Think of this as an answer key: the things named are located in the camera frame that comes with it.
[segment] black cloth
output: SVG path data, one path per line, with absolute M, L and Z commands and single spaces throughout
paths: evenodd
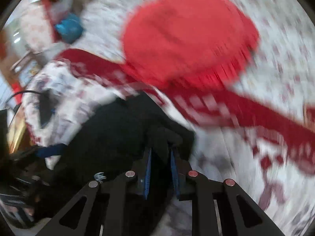
M 130 170 L 145 147 L 152 148 L 164 165 L 169 145 L 177 146 L 181 158 L 188 159 L 193 140 L 193 132 L 171 120 L 145 93 L 117 98 L 82 125 L 56 164 L 54 177 L 80 186 L 99 172 L 111 180 Z

